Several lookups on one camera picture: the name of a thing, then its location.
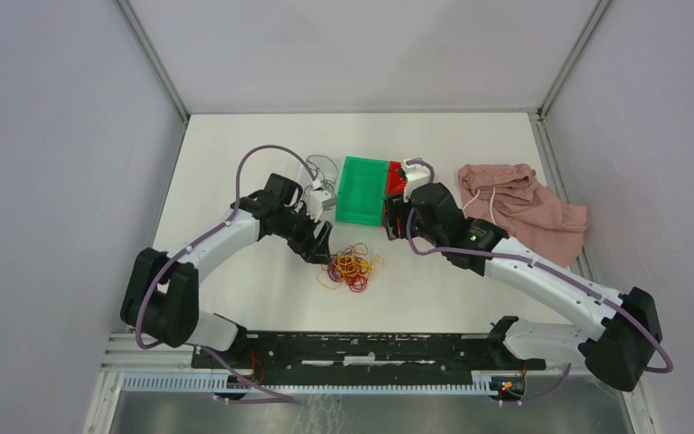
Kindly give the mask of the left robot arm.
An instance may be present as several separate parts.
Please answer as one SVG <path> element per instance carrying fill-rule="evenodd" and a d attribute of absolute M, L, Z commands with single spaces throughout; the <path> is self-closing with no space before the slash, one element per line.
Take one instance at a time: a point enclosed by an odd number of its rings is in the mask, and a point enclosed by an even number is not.
<path fill-rule="evenodd" d="M 241 196 L 194 241 L 171 251 L 141 250 L 120 308 L 122 321 L 156 344 L 208 346 L 223 365 L 242 365 L 249 346 L 238 337 L 240 325 L 200 309 L 200 284 L 231 256 L 266 236 L 285 240 L 307 263 L 328 264 L 333 226 L 322 215 L 335 204 L 335 195 L 319 181 L 306 191 L 289 178 L 270 175 L 263 189 Z"/>

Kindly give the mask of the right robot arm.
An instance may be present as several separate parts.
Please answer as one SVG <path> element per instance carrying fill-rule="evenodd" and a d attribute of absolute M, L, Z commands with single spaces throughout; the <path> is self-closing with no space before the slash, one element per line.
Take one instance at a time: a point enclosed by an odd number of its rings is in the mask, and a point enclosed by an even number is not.
<path fill-rule="evenodd" d="M 385 197 L 382 225 L 419 256 L 442 255 L 459 269 L 501 282 L 549 307 L 565 324 L 512 319 L 485 346 L 488 362 L 520 359 L 582 364 L 597 380 L 630 392 L 644 373 L 671 373 L 654 298 L 596 284 L 541 257 L 493 222 L 467 217 L 440 183 Z"/>

